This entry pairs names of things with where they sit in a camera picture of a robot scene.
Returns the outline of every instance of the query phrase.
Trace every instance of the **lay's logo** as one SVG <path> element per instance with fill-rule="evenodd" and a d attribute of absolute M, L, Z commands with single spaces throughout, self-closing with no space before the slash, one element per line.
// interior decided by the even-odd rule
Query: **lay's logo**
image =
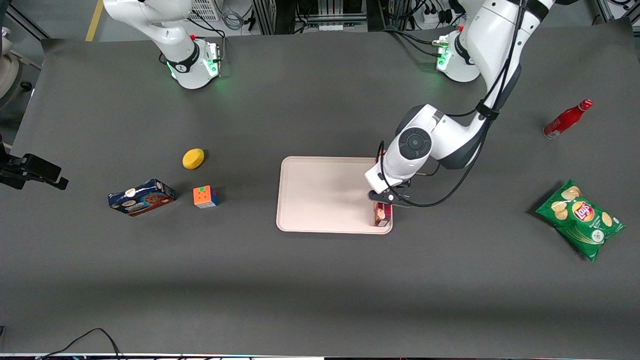
<path fill-rule="evenodd" d="M 591 206 L 587 205 L 584 201 L 578 201 L 573 204 L 571 210 L 573 210 L 575 217 L 584 222 L 591 221 L 595 214 Z"/>

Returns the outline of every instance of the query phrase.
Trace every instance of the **soda bottle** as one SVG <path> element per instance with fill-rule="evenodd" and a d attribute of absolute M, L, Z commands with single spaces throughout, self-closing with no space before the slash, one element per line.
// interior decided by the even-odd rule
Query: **soda bottle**
<path fill-rule="evenodd" d="M 589 110 L 592 105 L 593 101 L 586 99 L 578 106 L 565 110 L 562 114 L 558 115 L 555 120 L 547 124 L 547 126 L 542 129 L 542 133 L 549 139 L 557 138 L 558 135 L 564 133 L 565 130 L 578 122 L 582 114 Z"/>

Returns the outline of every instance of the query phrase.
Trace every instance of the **rubik's cube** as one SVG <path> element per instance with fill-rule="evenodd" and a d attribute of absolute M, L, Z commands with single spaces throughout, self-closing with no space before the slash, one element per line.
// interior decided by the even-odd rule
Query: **rubik's cube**
<path fill-rule="evenodd" d="M 218 206 L 218 192 L 209 185 L 193 188 L 193 204 L 200 209 Z"/>

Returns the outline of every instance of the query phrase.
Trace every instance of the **pink tray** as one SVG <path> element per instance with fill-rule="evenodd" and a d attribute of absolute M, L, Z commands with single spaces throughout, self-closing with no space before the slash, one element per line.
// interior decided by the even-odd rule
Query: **pink tray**
<path fill-rule="evenodd" d="M 276 224 L 303 233 L 387 234 L 373 226 L 371 188 L 364 177 L 373 158 L 289 156 L 282 161 Z"/>

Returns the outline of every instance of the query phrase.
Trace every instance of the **green chip bag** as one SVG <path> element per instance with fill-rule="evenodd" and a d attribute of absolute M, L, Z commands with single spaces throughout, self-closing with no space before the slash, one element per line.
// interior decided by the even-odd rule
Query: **green chip bag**
<path fill-rule="evenodd" d="M 605 241 L 625 228 L 617 218 L 585 199 L 573 180 L 567 181 L 536 212 L 591 261 L 595 261 Z"/>

